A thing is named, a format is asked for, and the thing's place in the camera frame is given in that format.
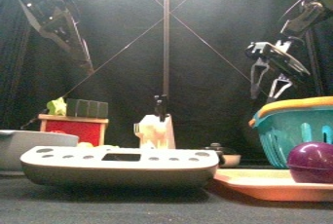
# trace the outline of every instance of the white tray with holes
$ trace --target white tray with holes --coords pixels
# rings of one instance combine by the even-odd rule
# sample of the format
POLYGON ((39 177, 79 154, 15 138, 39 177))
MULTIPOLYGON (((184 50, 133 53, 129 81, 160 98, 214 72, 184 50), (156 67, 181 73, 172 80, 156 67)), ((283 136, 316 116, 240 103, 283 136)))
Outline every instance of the white tray with holes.
POLYGON ((218 156, 213 150, 37 146, 22 164, 42 185, 201 187, 214 178, 218 156))

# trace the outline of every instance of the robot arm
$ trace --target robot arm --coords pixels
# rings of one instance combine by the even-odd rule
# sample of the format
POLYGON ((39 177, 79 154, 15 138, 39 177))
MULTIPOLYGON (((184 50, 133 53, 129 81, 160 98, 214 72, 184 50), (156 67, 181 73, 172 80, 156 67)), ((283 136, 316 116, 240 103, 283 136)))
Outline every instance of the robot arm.
POLYGON ((304 65, 288 54, 288 51, 293 43, 303 39, 309 28, 332 16, 333 0, 315 0, 305 4, 301 14, 287 21, 281 30, 283 38, 276 45, 268 42, 252 43, 246 49, 246 56, 257 61, 252 67, 252 98, 259 97, 263 76, 268 72, 271 64, 281 74, 273 81, 268 102, 275 101, 295 82, 303 82, 311 75, 304 65))
POLYGON ((77 20, 74 19, 75 1, 82 0, 19 0, 31 26, 45 38, 50 38, 70 54, 73 61, 94 73, 93 63, 77 20))

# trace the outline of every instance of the dark table surface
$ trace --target dark table surface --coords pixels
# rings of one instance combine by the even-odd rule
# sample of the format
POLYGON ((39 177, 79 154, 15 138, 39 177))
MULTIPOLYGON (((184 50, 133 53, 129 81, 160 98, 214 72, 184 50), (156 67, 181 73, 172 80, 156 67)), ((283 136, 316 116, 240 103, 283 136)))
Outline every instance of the dark table surface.
POLYGON ((66 189, 0 176, 0 223, 333 223, 333 203, 269 202, 194 189, 66 189))

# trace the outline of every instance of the green object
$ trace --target green object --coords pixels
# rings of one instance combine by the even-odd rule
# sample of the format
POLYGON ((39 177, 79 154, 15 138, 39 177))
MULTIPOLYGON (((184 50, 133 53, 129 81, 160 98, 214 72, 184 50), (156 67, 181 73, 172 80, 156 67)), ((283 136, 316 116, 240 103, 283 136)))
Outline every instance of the green object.
POLYGON ((65 99, 59 97, 57 100, 53 100, 47 103, 49 114, 67 116, 67 104, 65 99))
POLYGON ((109 118, 109 103, 69 98, 67 116, 82 118, 109 118))

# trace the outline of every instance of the white plastic tray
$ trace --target white plastic tray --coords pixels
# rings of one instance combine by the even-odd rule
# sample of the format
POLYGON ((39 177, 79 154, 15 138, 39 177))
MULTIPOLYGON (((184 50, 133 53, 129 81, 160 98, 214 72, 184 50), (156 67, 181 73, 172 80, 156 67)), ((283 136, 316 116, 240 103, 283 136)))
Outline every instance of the white plastic tray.
POLYGON ((214 181, 261 200, 333 202, 333 184, 297 183, 289 169, 218 169, 214 181))

